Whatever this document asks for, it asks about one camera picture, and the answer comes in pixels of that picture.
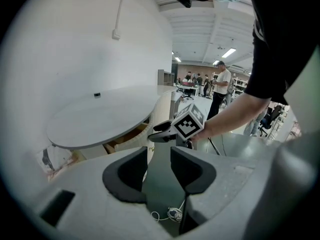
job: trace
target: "person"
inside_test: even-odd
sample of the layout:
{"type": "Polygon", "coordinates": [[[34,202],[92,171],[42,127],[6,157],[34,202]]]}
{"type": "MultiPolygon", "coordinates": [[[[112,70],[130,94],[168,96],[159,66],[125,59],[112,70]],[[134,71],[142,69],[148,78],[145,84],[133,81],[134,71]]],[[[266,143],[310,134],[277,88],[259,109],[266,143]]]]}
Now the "person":
{"type": "Polygon", "coordinates": [[[196,81],[197,81],[197,79],[196,79],[196,74],[193,73],[193,74],[192,74],[192,82],[193,82],[193,83],[196,83],[196,81]]]}
{"type": "Polygon", "coordinates": [[[226,90],[226,96],[225,96],[225,102],[226,106],[230,104],[232,93],[234,92],[235,86],[234,86],[234,79],[231,77],[228,89],[226,90]]]}
{"type": "Polygon", "coordinates": [[[252,119],[250,122],[247,123],[246,127],[244,128],[243,135],[250,136],[250,135],[255,135],[257,133],[261,120],[267,114],[268,107],[269,107],[269,104],[257,117],[255,117],[254,119],[252,119]]]}
{"type": "Polygon", "coordinates": [[[184,83],[192,83],[191,76],[187,74],[185,78],[182,80],[184,83]]]}
{"type": "Polygon", "coordinates": [[[204,75],[205,76],[205,80],[204,80],[204,84],[203,84],[203,97],[207,96],[207,90],[209,87],[209,77],[207,74],[204,75]]]}
{"type": "Polygon", "coordinates": [[[221,71],[221,73],[218,75],[217,80],[214,82],[214,94],[207,120],[213,118],[219,113],[219,107],[227,94],[228,85],[231,80],[231,73],[226,69],[226,65],[223,61],[220,60],[216,64],[216,66],[221,71]]]}
{"type": "Polygon", "coordinates": [[[227,108],[204,124],[204,130],[192,139],[222,134],[257,117],[270,101],[287,104],[284,94],[305,68],[313,53],[319,54],[318,24],[297,24],[297,15],[313,19],[318,0],[251,0],[254,12],[253,64],[244,90],[227,108]],[[299,63],[294,68],[288,62],[299,63]],[[274,65],[270,79],[270,67],[274,65]]]}
{"type": "Polygon", "coordinates": [[[202,81],[203,81],[200,73],[198,73],[198,77],[196,78],[196,80],[197,80],[198,86],[199,86],[199,93],[198,94],[200,95],[201,94],[201,89],[202,89],[202,81]]]}

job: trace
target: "white cable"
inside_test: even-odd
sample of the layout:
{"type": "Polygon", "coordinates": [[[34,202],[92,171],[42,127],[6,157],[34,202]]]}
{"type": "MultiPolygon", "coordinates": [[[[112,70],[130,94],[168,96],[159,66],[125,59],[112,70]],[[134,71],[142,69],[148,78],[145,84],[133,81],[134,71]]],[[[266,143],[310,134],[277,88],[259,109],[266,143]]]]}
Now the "white cable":
{"type": "MultiPolygon", "coordinates": [[[[185,203],[185,200],[183,200],[183,202],[182,202],[182,204],[180,205],[180,208],[179,208],[179,209],[176,208],[176,209],[179,210],[181,213],[182,213],[181,208],[182,208],[182,206],[184,205],[184,203],[185,203]]],[[[156,222],[165,221],[165,220],[167,220],[167,219],[170,219],[170,220],[176,222],[175,220],[171,219],[170,217],[160,218],[160,214],[159,214],[158,212],[156,212],[156,211],[151,212],[150,215],[152,216],[152,218],[154,218],[154,219],[156,220],[156,222]],[[157,215],[158,215],[158,218],[155,218],[152,214],[157,214],[157,215]]]]}
{"type": "Polygon", "coordinates": [[[176,210],[177,213],[176,213],[176,215],[174,216],[174,219],[171,218],[171,217],[169,217],[169,219],[172,220],[173,222],[181,222],[181,220],[182,220],[182,215],[183,215],[182,211],[181,211],[180,209],[178,209],[178,208],[171,208],[171,209],[176,210]]]}
{"type": "Polygon", "coordinates": [[[119,18],[120,18],[120,12],[121,12],[121,7],[122,7],[122,2],[123,0],[120,0],[120,4],[119,4],[119,9],[118,9],[118,14],[116,16],[116,22],[115,22],[115,29],[118,29],[118,24],[119,24],[119,18]]]}
{"type": "Polygon", "coordinates": [[[156,211],[151,212],[151,216],[152,216],[152,218],[154,218],[154,219],[156,220],[156,222],[165,221],[165,220],[169,219],[169,217],[160,219],[160,214],[157,213],[156,211]],[[153,217],[153,215],[152,215],[153,213],[155,213],[155,214],[158,215],[158,219],[156,219],[155,217],[153,217]]]}
{"type": "Polygon", "coordinates": [[[180,205],[179,210],[181,210],[181,208],[182,208],[182,206],[184,205],[184,203],[185,203],[185,200],[183,200],[182,204],[180,205]]]}
{"type": "Polygon", "coordinates": [[[208,139],[208,143],[206,144],[206,153],[208,153],[208,147],[209,147],[209,139],[208,139]]]}

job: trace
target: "black padded slot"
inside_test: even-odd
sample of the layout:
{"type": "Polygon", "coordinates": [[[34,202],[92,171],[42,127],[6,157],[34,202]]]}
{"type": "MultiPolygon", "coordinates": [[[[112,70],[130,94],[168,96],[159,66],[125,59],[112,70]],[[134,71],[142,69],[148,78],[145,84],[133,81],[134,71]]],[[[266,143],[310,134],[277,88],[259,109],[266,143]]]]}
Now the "black padded slot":
{"type": "Polygon", "coordinates": [[[147,155],[148,149],[144,146],[104,169],[103,184],[115,198],[127,203],[147,203],[145,194],[141,192],[148,169],[147,155]]]}
{"type": "Polygon", "coordinates": [[[171,147],[170,160],[171,169],[187,195],[203,193],[217,176],[211,164],[175,146],[171,147]]]}
{"type": "Polygon", "coordinates": [[[164,121],[164,122],[159,123],[158,125],[154,126],[153,129],[156,132],[164,132],[171,127],[171,123],[172,123],[171,120],[167,120],[167,121],[164,121]]]}
{"type": "Polygon", "coordinates": [[[47,208],[42,212],[40,215],[41,218],[51,226],[55,227],[75,195],[75,193],[67,190],[59,192],[59,194],[56,195],[47,208]]]}

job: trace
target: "white wall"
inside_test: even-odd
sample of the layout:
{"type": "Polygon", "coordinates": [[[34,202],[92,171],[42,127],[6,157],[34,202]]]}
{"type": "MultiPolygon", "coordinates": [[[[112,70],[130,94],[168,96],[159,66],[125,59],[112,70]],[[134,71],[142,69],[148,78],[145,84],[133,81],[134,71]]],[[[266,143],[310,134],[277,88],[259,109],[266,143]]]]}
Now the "white wall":
{"type": "Polygon", "coordinates": [[[72,100],[156,84],[171,70],[172,29],[153,0],[123,0],[121,39],[111,38],[120,0],[29,0],[0,53],[0,153],[14,195],[46,184],[32,155],[50,142],[50,117],[72,100]]]}

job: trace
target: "desk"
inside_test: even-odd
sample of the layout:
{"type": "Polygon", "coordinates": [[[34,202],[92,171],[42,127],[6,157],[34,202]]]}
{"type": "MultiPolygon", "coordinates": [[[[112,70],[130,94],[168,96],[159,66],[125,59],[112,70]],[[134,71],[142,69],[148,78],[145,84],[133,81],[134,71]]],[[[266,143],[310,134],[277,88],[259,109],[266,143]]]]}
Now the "desk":
{"type": "Polygon", "coordinates": [[[46,134],[63,149],[86,149],[107,143],[140,125],[158,100],[173,91],[176,88],[172,86],[143,85],[104,91],[100,98],[93,94],[81,97],[50,119],[46,134]]]}
{"type": "Polygon", "coordinates": [[[187,90],[195,90],[195,97],[198,97],[199,94],[199,86],[190,87],[190,86],[184,86],[184,85],[176,85],[179,89],[187,89],[187,90]]]}

